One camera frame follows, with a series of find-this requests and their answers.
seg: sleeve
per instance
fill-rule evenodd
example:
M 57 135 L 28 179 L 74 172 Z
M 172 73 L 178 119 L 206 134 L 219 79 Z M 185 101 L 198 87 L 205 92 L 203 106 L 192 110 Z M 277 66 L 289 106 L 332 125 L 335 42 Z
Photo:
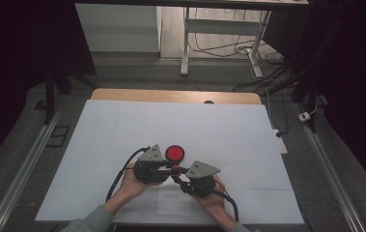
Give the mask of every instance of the sleeve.
M 104 232 L 114 217 L 102 206 L 98 206 L 84 219 L 74 219 L 64 232 Z
M 230 232 L 249 232 L 245 226 L 243 226 L 241 223 L 237 222 L 234 229 L 232 229 Z

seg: hand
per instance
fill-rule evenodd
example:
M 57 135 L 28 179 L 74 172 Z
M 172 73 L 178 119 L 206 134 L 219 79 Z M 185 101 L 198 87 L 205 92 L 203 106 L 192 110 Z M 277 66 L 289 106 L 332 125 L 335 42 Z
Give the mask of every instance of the hand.
M 216 174 L 213 175 L 213 178 L 217 182 L 214 189 L 224 192 L 224 183 L 222 183 Z M 231 231 L 237 224 L 225 210 L 224 198 L 221 196 L 212 193 L 203 198 L 194 195 L 191 196 L 198 202 L 201 208 L 222 227 L 224 231 Z
M 123 176 L 122 183 L 119 189 L 113 194 L 113 196 L 103 204 L 113 216 L 132 198 L 140 195 L 147 187 L 158 186 L 162 183 L 144 184 L 137 180 L 132 170 L 134 163 L 128 165 Z

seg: dark floor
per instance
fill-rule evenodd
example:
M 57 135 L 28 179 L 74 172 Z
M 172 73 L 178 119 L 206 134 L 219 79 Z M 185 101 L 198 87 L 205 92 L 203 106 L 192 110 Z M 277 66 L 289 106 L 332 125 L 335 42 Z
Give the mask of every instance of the dark floor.
M 136 61 L 135 59 L 132 62 L 122 60 L 117 63 L 109 59 L 99 61 L 100 63 L 96 64 L 99 77 L 95 77 L 93 80 L 104 88 L 231 92 L 236 85 L 252 80 L 250 65 L 247 62 L 239 61 L 190 61 L 189 76 L 185 78 L 181 78 L 179 75 L 178 61 Z M 272 68 L 264 68 L 264 73 L 271 71 Z M 55 146 L 44 148 L 25 190 L 20 195 L 5 225 L 4 231 L 59 231 L 65 226 L 34 222 L 34 218 L 69 144 L 69 138 L 73 133 L 84 103 L 93 92 L 91 88 L 76 79 L 71 78 L 70 82 L 73 91 L 69 95 L 66 107 L 56 125 L 69 128 L 68 139 L 49 139 L 48 144 Z M 238 92 L 254 92 L 257 87 L 258 85 L 244 86 L 239 88 Z M 258 93 L 264 91 L 265 87 L 258 89 Z M 259 228 L 264 232 L 351 231 L 322 172 L 302 124 L 297 119 L 295 107 L 289 101 L 289 93 L 291 92 L 292 88 L 284 90 L 284 98 L 282 98 L 281 92 L 270 96 L 269 102 L 272 123 L 280 131 L 285 132 L 283 139 L 289 153 L 283 156 L 283 161 L 306 223 L 302 225 L 249 225 L 248 228 Z M 35 110 L 34 107 L 38 101 L 44 101 L 44 96 L 44 84 L 34 87 L 28 92 L 26 107 L 0 147 L 0 201 L 42 127 L 45 112 L 44 110 Z M 263 98 L 263 102 L 267 105 L 266 98 Z M 323 115 L 323 104 L 320 103 L 319 106 L 316 112 L 317 135 L 330 156 L 342 184 L 366 228 L 366 172 L 349 148 L 327 124 Z M 63 142 L 63 146 L 56 146 L 61 142 Z

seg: white table surface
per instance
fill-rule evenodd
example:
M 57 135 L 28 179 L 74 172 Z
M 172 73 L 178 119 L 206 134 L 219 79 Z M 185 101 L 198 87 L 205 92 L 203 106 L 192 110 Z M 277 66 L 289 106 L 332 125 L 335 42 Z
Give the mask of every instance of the white table surface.
M 131 154 L 158 144 L 161 152 L 182 146 L 183 167 L 199 160 L 220 168 L 241 223 L 303 223 L 275 139 L 263 105 L 89 100 L 36 220 L 86 217 Z M 171 178 L 125 205 L 115 222 L 214 224 Z

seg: red disc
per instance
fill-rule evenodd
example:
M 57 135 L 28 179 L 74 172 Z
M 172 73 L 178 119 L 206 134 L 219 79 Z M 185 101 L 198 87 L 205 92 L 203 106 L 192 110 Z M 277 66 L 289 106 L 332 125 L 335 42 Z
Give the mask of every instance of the red disc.
M 178 161 L 183 159 L 184 150 L 182 147 L 174 145 L 167 148 L 165 154 L 170 161 Z

